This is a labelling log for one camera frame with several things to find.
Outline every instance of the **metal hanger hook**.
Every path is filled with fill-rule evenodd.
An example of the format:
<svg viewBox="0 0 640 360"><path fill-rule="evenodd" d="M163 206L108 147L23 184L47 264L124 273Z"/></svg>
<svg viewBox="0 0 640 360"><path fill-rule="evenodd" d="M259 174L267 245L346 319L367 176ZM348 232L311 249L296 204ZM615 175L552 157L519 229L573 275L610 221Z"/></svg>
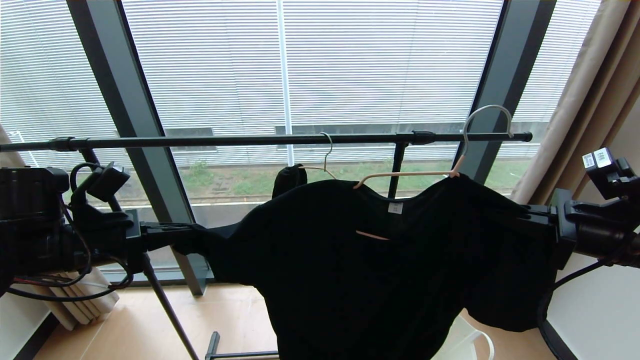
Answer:
<svg viewBox="0 0 640 360"><path fill-rule="evenodd" d="M326 172L326 159L329 156L329 154L331 154L331 152L333 151L333 140L331 139L331 135L327 134L327 133L320 133L321 135L325 135L327 137L327 139L329 139L329 142L331 143L331 147L329 148L329 152L327 152L324 155L324 166L323 166L323 170Z"/></svg>
<svg viewBox="0 0 640 360"><path fill-rule="evenodd" d="M469 127L471 126L471 122L473 121L474 117L483 110L486 109L490 109L490 108L497 108L499 109L501 112L503 112L506 116L507 116L507 131L504 134L509 135L510 138L513 137L513 133L511 132L511 121L513 120L511 113L509 112L509 110L507 110L504 106L501 105L496 105L496 104L492 104L492 105L486 105L483 106L482 108L478 108L476 109L474 112L471 113L471 115L469 115L469 117L467 117L467 120L465 121L465 126L462 128L462 137L465 139L465 147L462 151L462 156L467 155L467 150L469 148Z"/></svg>

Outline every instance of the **louvered facade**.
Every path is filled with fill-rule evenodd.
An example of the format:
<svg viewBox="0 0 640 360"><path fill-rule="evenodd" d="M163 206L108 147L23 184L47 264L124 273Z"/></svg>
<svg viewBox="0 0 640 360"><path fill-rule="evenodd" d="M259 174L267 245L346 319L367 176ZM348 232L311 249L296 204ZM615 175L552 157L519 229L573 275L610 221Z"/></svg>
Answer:
<svg viewBox="0 0 640 360"><path fill-rule="evenodd" d="M457 131L476 94L502 1L284 1L280 28L274 1L123 5L166 132L243 136L276 134L287 116L293 133L313 126ZM498 157L537 151L597 7L593 0L558 0L514 117L514 129L536 137L503 144ZM0 19L0 121L12 141L116 136L66 2L2 0ZM451 159L456 148L409 147L405 158ZM298 147L294 157L319 161L325 152ZM129 162L121 149L98 153L103 161ZM331 160L392 153L391 145L337 147ZM69 168L81 161L76 154L22 155L30 165ZM178 166L286 163L287 149L183 148L173 156Z"/></svg>

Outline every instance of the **wooden hanger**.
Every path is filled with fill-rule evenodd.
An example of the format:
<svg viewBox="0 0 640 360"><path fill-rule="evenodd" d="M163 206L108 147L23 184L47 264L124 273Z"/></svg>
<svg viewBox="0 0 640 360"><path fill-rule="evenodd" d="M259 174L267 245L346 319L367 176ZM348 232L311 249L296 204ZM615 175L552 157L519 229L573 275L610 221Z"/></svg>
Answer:
<svg viewBox="0 0 640 360"><path fill-rule="evenodd" d="M325 135L327 138L329 138L329 142L331 143L331 148L329 148L329 152L327 152L326 155L324 155L324 166L323 167L300 167L300 168L313 168L313 169L316 169L316 170L322 170L322 171L326 172L327 174L329 174L329 176L331 176L332 178L337 180L335 175L333 175L329 170L326 169L326 158L333 151L333 140L331 139L331 136L329 134L327 134L327 133L321 133L321 134Z"/></svg>
<svg viewBox="0 0 640 360"><path fill-rule="evenodd" d="M469 115L465 121L465 125L463 127L462 130L462 137L464 138L464 148L462 150L462 155L460 156L460 158L458 159L458 161L456 162L456 164L453 166L453 168L450 171L414 171L414 172L378 172L375 174L369 174L365 177L362 178L362 180L360 180L360 182L358 182L353 188L357 189L359 187L361 187L364 182L372 177L383 177L383 176L423 176L423 175L448 175L449 177L454 177L454 176L460 176L459 173L459 169L460 166L462 165L462 161L464 161L465 156L467 155L467 150L468 150L468 145L469 145L469 137L468 137L468 131L469 131L469 126L471 125L471 121L473 120L473 118L475 117L476 114L478 114L480 111L483 111L485 109L489 109L489 108L498 108L500 111L502 111L506 116L507 116L507 131L505 134L509 135L510 138L513 137L513 133L511 132L511 114L509 112L509 110L505 109L503 106L500 105L486 105L483 106L482 108L477 109L476 111L472 112L471 115Z"/></svg>

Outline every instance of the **beige tile floor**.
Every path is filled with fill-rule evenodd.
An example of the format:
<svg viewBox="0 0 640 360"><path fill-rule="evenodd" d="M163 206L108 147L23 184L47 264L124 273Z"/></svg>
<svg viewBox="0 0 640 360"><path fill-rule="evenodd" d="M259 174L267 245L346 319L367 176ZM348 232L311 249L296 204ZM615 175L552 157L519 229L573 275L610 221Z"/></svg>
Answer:
<svg viewBox="0 0 640 360"><path fill-rule="evenodd" d="M213 331L221 334L219 352L276 350L264 299L250 286L209 285L205 295L192 297L185 286L164 288L183 328L201 359ZM120 291L113 312L69 332L59 326L35 360L182 360L189 359L180 339L150 288ZM484 326L461 314L491 337L495 360L551 360L537 329L522 333ZM478 359L488 358L488 346L476 341Z"/></svg>

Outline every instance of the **beige curtain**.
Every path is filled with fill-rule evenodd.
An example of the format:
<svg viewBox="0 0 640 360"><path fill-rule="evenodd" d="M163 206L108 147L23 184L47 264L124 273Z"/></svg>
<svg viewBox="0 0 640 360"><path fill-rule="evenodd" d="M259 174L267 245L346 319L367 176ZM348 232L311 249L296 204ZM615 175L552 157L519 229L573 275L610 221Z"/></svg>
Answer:
<svg viewBox="0 0 640 360"><path fill-rule="evenodd" d="M0 126L0 143L10 143L11 140ZM0 152L0 167L24 167L24 161L17 152ZM73 279L77 273L57 274ZM32 286L33 292L55 297L73 297L93 295L106 289L109 282L98 268L92 268L84 279L66 288L44 288ZM46 302L51 312L68 330L72 330L78 323L88 324L100 315L113 310L119 296L115 292L106 296L82 302Z"/></svg>
<svg viewBox="0 0 640 360"><path fill-rule="evenodd" d="M582 191L582 155L611 143L640 94L639 20L640 1L601 3L514 201L546 204L554 188Z"/></svg>

